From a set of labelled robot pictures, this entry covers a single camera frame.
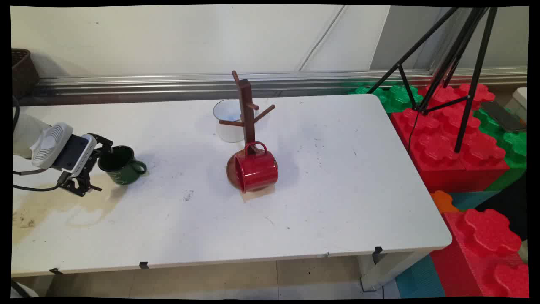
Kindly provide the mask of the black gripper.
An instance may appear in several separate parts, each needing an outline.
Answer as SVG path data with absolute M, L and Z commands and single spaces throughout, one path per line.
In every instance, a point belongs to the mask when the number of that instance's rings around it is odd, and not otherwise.
M 90 173 L 98 162 L 100 157 L 110 155 L 113 152 L 113 142 L 108 140 L 96 133 L 88 133 L 90 136 L 90 154 L 89 159 L 83 166 L 81 173 L 75 177 L 69 179 L 63 184 L 63 189 L 67 190 L 70 193 L 73 193 L 81 198 L 83 198 L 88 192 L 93 190 L 101 192 L 102 188 L 96 187 L 91 184 Z

